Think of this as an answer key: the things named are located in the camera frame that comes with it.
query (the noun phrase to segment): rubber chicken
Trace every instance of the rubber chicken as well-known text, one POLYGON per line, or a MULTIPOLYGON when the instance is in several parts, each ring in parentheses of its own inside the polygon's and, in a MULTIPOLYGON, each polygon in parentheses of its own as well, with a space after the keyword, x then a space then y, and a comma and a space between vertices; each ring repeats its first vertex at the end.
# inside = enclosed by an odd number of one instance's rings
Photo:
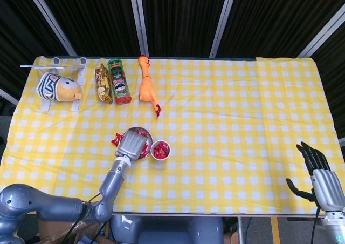
POLYGON ((157 117, 159 117, 161 107, 156 98, 156 93, 152 84, 152 78, 149 76, 150 60, 145 55, 140 55, 138 58, 138 62, 142 70, 139 99, 145 102, 151 102, 155 108, 157 117))

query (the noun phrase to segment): metal bowl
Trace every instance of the metal bowl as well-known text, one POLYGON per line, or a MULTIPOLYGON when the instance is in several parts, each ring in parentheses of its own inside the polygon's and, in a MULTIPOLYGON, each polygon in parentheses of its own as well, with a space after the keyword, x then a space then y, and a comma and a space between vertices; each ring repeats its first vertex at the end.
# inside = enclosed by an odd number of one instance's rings
POLYGON ((152 139, 151 133, 150 133, 148 130, 146 130, 145 128, 143 128, 143 127, 132 127, 132 128, 129 128, 128 130, 126 130, 126 131, 123 133, 123 136, 125 136, 125 134, 126 134, 127 131, 131 131, 131 132, 136 133, 138 130, 147 132, 147 140, 146 140, 146 144, 147 144, 147 153, 146 153, 146 156, 145 156, 145 157, 139 157, 139 158, 138 158, 138 159, 142 159, 142 158, 146 158, 146 157, 147 157, 148 155, 150 155, 150 153, 151 153, 151 146, 152 146, 152 143, 153 143, 153 139, 152 139))

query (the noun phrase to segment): gray robot arm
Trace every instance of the gray robot arm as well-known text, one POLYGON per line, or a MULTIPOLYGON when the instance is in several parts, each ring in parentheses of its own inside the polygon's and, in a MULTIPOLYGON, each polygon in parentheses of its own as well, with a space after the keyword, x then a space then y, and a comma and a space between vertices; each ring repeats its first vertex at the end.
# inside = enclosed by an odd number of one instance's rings
POLYGON ((311 202, 326 212, 321 220, 331 243, 340 243, 345 240, 345 196, 337 175, 330 170, 327 159, 319 150, 311 148, 305 143, 297 145, 302 153, 310 178, 312 180, 312 193, 298 190, 290 179, 286 182, 290 190, 311 202))
POLYGON ((25 214, 37 212, 44 221, 106 222, 113 213, 114 200, 132 162, 142 152, 146 138, 127 131, 116 152, 116 159, 100 187, 102 199, 98 202, 84 202, 45 194, 31 186, 14 184, 0 193, 0 244, 19 244, 23 240, 15 237, 25 214))

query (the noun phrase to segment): black curtain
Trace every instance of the black curtain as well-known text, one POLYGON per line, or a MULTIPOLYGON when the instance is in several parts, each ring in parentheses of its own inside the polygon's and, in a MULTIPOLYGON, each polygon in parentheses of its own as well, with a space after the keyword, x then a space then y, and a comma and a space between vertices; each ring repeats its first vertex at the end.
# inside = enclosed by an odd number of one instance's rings
POLYGON ((295 58, 345 0, 234 0, 217 57, 295 58))
POLYGON ((40 55, 67 52, 32 0, 0 0, 0 88, 19 99, 32 64, 40 55))
POLYGON ((345 137, 345 24, 312 55, 315 60, 338 138, 345 137))
POLYGON ((150 56, 208 57, 224 0, 142 0, 150 56))
POLYGON ((138 56, 130 0, 45 0, 80 56, 138 56))

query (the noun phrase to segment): table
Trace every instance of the table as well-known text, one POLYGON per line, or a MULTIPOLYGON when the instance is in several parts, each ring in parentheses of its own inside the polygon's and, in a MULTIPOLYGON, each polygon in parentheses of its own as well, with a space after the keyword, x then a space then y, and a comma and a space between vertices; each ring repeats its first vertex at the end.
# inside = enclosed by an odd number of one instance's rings
MULTIPOLYGON (((302 140, 326 155, 345 185, 345 165, 311 59, 151 59, 149 72, 162 107, 158 119, 151 103, 138 100, 136 59, 123 60, 132 102, 109 105, 98 99, 94 69, 107 61, 87 59, 78 112, 71 111, 71 103, 52 103, 40 112, 35 92, 40 74, 30 71, 0 165, 0 189, 21 182, 88 200, 114 160, 115 133, 132 126, 168 141, 171 156, 134 164, 115 201, 117 212, 314 214, 315 205, 285 183, 289 177, 300 189, 311 188, 295 148, 302 140)), ((34 62, 51 63, 44 57, 34 62)))

